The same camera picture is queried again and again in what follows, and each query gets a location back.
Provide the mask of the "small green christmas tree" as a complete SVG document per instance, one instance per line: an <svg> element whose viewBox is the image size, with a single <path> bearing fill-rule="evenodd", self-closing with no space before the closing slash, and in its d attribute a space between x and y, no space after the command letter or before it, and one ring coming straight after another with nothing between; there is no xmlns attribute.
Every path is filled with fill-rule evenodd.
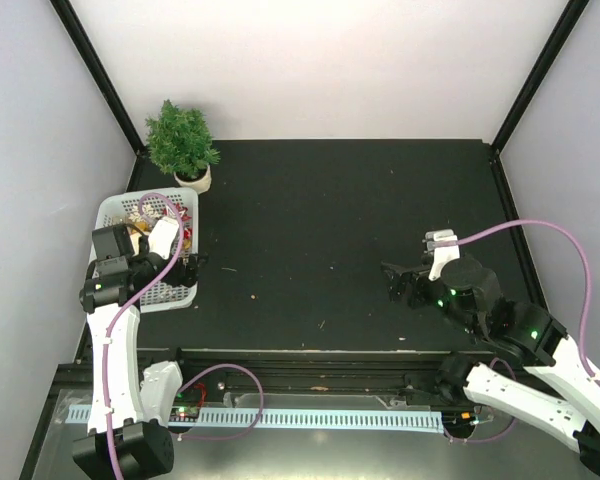
<svg viewBox="0 0 600 480"><path fill-rule="evenodd" d="M220 152L214 147L204 114L166 99L157 116L146 118L146 126L151 162L181 187L197 194L208 192L211 168L219 163Z"/></svg>

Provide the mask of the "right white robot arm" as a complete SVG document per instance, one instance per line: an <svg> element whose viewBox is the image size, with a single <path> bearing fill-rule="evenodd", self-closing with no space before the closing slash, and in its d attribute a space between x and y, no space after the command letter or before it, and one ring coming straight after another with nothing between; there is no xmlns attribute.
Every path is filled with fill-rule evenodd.
<svg viewBox="0 0 600 480"><path fill-rule="evenodd" d="M547 395L497 373L466 354L452 353L434 379L447 403L468 400L501 410L559 440L600 477L600 385L581 364L577 342L547 310L507 299L496 273L471 256L406 268L382 263L389 296L411 308L438 308L445 320L499 360L555 391Z"/></svg>

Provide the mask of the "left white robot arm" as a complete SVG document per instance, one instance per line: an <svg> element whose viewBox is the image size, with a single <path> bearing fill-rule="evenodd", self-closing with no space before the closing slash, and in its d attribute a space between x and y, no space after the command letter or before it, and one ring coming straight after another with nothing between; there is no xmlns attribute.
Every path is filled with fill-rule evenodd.
<svg viewBox="0 0 600 480"><path fill-rule="evenodd" d="M173 246L183 233L170 218L145 233L115 224L92 233L92 259L79 300L92 341L93 393L87 435L73 443L75 464L91 479L151 479L169 473L174 446L168 421L174 399L194 388L175 361L140 369L140 299L154 284L193 287L199 259Z"/></svg>

